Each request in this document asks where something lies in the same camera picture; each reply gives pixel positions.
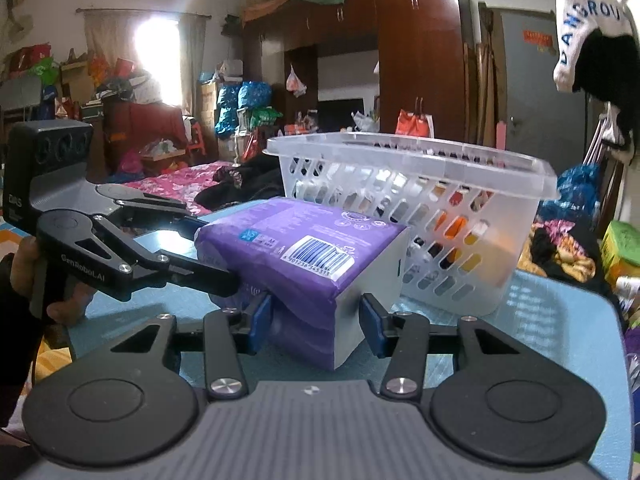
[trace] black cloth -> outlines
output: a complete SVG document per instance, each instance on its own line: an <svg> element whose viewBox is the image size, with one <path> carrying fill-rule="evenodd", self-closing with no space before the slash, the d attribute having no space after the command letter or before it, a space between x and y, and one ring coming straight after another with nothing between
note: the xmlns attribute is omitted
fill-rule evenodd
<svg viewBox="0 0 640 480"><path fill-rule="evenodd" d="M0 262L0 428L4 428L15 405L42 340L43 323L29 312L29 301L11 286L13 254ZM0 480L12 480L37 460L27 447L0 446Z"/></svg>
<svg viewBox="0 0 640 480"><path fill-rule="evenodd" d="M35 357L43 323L29 312L29 301L11 287L13 254L0 262L0 428L4 428L15 409L29 366Z"/></svg>
<svg viewBox="0 0 640 480"><path fill-rule="evenodd" d="M239 166L216 172L214 179L219 184L203 189L194 199L210 211L285 195L280 161L273 155L259 153Z"/></svg>
<svg viewBox="0 0 640 480"><path fill-rule="evenodd" d="M610 38L599 28L587 36L575 63L573 90L580 89L619 108L617 122L625 141L623 147L626 147L631 131L634 132L634 144L638 145L640 57L632 36ZM604 139L602 142L616 146Z"/></svg>
<svg viewBox="0 0 640 480"><path fill-rule="evenodd" d="M533 234L530 250L531 261L544 270L549 278L594 292L609 300L616 309L620 323L625 327L626 322L622 317L620 301L613 293L613 290L611 290L609 282L605 280L604 270L602 269L602 258L600 257L600 247L598 246L595 235L590 229L589 221L584 218L578 218L575 226L568 234L574 237L574 240L580 244L587 256L595 262L596 271L593 278L582 283L564 272L562 267L554 261L556 246L543 228L536 229Z"/></svg>

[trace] white plastic basket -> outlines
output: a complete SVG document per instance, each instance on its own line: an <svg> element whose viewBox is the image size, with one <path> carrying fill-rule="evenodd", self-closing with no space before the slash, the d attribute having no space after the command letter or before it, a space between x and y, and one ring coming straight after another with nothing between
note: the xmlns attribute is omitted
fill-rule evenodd
<svg viewBox="0 0 640 480"><path fill-rule="evenodd" d="M461 315L497 307L539 200L558 195L548 162L460 142L310 134L266 153L287 196L411 226L402 293Z"/></svg>

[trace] orange sign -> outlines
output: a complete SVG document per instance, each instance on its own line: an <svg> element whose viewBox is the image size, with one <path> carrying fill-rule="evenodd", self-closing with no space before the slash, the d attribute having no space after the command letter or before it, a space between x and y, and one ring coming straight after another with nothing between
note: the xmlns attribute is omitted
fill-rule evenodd
<svg viewBox="0 0 640 480"><path fill-rule="evenodd" d="M543 34L542 32L535 32L533 30L523 30L524 41L527 43L533 43L537 46L554 46L554 38L551 34Z"/></svg>

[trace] blue plastic bag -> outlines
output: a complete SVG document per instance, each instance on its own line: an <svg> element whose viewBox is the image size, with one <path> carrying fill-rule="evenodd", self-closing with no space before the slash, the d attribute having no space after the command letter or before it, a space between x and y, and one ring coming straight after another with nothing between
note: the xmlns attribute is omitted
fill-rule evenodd
<svg viewBox="0 0 640 480"><path fill-rule="evenodd" d="M576 221L580 216L593 219L598 203L597 164L581 164L569 168L558 177L558 200L544 200L538 207L542 220L555 218Z"/></svg>
<svg viewBox="0 0 640 480"><path fill-rule="evenodd" d="M236 108L222 108L220 110L220 118L216 124L216 134L226 139L238 127L238 110Z"/></svg>
<svg viewBox="0 0 640 480"><path fill-rule="evenodd" d="M271 103L271 87L267 83L246 81L238 92L238 108L261 108Z"/></svg>
<svg viewBox="0 0 640 480"><path fill-rule="evenodd" d="M223 85L218 92L218 106L221 108L238 108L238 92L240 85Z"/></svg>

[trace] orange bag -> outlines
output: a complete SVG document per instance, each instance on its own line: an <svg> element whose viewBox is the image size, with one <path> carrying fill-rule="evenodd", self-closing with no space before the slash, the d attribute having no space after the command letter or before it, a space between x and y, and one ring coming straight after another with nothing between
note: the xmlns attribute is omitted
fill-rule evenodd
<svg viewBox="0 0 640 480"><path fill-rule="evenodd" d="M420 99L420 113L418 113L418 98L415 99L413 113L400 110L396 135L410 137L431 137L433 139L433 121L431 116L422 113L422 98Z"/></svg>

